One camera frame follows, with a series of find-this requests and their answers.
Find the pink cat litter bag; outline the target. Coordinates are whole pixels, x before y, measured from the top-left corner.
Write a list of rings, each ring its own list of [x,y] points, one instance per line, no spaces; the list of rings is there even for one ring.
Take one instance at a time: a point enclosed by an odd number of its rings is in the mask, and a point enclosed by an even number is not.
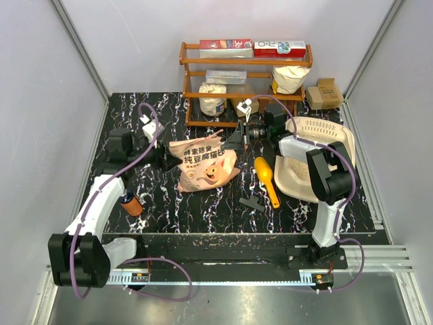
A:
[[[220,129],[207,136],[169,143],[169,152],[182,160],[177,189],[199,192],[219,188],[240,173],[235,164],[237,154],[224,149]]]

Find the yellow plastic litter scoop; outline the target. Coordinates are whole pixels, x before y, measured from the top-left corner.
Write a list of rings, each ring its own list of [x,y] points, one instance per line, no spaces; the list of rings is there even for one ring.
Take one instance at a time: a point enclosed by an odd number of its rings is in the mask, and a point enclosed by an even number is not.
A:
[[[259,181],[262,182],[267,189],[272,207],[274,209],[278,209],[280,207],[280,203],[272,183],[272,169],[263,157],[255,158],[254,168],[256,169],[256,174],[258,175]]]

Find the black bag clip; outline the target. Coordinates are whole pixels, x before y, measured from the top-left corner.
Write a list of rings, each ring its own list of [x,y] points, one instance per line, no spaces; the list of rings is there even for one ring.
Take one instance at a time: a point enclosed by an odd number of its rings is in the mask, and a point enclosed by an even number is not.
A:
[[[251,209],[264,212],[265,208],[264,206],[260,205],[258,203],[258,197],[256,196],[250,196],[249,198],[240,198],[239,202],[247,207],[250,207]]]

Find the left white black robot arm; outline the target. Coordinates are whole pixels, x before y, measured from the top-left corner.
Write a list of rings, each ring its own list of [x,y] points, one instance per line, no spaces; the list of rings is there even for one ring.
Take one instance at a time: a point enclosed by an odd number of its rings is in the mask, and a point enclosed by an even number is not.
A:
[[[145,142],[140,148],[134,144],[130,130],[112,130],[104,160],[82,209],[63,233],[52,234],[48,241],[54,283],[73,288],[102,288],[111,270],[122,263],[141,267],[147,253],[136,240],[119,238],[102,244],[105,224],[116,204],[128,207],[130,215],[141,214],[136,195],[127,189],[129,173],[135,167],[151,165],[169,171],[181,162],[161,143]]]

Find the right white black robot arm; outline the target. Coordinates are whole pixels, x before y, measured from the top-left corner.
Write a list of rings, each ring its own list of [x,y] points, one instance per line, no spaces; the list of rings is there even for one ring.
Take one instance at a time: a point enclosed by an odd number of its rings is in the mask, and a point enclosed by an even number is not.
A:
[[[344,254],[342,215],[359,181],[352,163],[355,143],[342,125],[293,117],[283,109],[269,104],[262,125],[240,121],[223,148],[246,150],[253,140],[267,140],[276,155],[273,179],[279,191],[318,204],[313,241],[293,254],[289,266],[322,268]]]

